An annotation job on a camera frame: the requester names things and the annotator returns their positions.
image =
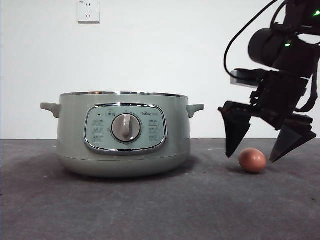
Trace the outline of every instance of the wall outlet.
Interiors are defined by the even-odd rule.
[[[78,23],[100,23],[99,0],[78,0]]]

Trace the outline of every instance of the brown egg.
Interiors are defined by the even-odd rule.
[[[265,169],[267,160],[265,155],[258,149],[246,148],[240,153],[239,163],[248,172],[260,173]]]

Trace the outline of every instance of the stainless steel rim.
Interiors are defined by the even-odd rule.
[[[166,97],[176,97],[185,98],[187,96],[178,94],[168,94],[168,93],[158,93],[158,92],[139,92],[139,91],[83,91],[83,92],[69,92],[61,94],[60,97],[73,96],[73,95],[151,95],[151,96],[166,96]]]

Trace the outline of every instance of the concrete surface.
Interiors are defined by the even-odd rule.
[[[54,140],[1,141],[2,240],[318,240],[320,139],[261,174],[241,169],[247,147],[274,139],[192,140],[191,157],[161,175],[102,179],[65,170]]]

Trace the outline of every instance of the robotic arm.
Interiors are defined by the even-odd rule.
[[[250,128],[251,117],[263,119],[280,130],[270,161],[275,162],[317,135],[311,131],[313,119],[297,113],[310,111],[318,98],[317,72],[320,46],[299,39],[300,34],[320,36],[320,0],[286,0],[276,11],[270,28],[259,30],[248,46],[250,58],[278,71],[235,69],[229,72],[226,56],[233,41],[272,1],[251,20],[230,42],[225,53],[225,69],[231,83],[255,87],[250,104],[227,101],[219,107],[226,132],[226,155],[231,157]],[[276,23],[280,10],[286,6],[283,24]],[[297,109],[300,98],[312,77],[311,95],[306,105]]]

